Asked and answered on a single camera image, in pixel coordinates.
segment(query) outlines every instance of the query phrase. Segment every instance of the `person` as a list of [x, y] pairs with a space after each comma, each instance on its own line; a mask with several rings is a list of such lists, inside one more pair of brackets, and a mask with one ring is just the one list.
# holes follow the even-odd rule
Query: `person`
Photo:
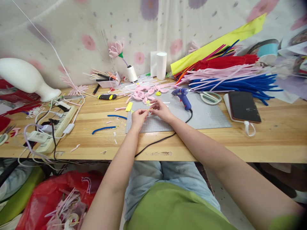
[[[169, 123], [194, 157], [215, 173], [256, 229], [291, 229], [303, 208], [222, 144], [175, 117], [159, 99], [151, 116]], [[81, 229], [235, 229], [193, 162], [134, 161], [149, 114], [139, 109], [114, 156]]]

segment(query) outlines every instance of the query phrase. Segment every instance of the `smartphone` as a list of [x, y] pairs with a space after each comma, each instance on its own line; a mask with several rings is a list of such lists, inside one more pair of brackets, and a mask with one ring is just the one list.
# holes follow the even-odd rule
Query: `smartphone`
[[229, 105], [234, 120], [261, 123], [261, 118], [250, 92], [230, 91]]

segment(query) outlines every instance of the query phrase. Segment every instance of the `yellow box cutter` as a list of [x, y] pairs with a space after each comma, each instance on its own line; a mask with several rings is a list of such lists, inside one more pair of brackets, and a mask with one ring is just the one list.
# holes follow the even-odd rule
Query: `yellow box cutter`
[[102, 94], [97, 97], [100, 100], [115, 100], [116, 94]]

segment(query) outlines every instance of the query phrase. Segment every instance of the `white curtain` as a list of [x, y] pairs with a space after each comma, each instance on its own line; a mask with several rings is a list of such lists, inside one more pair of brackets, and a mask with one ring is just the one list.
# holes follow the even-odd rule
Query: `white curtain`
[[[150, 71], [150, 51], [168, 53], [168, 65], [182, 58], [194, 41], [203, 46], [268, 13], [263, 30], [241, 42], [245, 48], [282, 37], [307, 23], [303, 0], [15, 0], [56, 48], [77, 84], [93, 81], [91, 68], [118, 71], [120, 57], [108, 48], [124, 39], [123, 56], [137, 74]], [[52, 47], [11, 0], [0, 2], [0, 58], [33, 64], [52, 87], [67, 87]]]

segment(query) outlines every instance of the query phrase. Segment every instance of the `paper roll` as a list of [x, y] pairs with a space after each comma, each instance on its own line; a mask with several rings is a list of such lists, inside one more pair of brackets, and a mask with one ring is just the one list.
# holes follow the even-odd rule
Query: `paper roll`
[[135, 82], [138, 80], [137, 74], [135, 73], [133, 66], [127, 67], [127, 75], [130, 82]]
[[165, 79], [166, 58], [167, 58], [167, 53], [165, 52], [157, 53], [157, 78], [159, 80]]

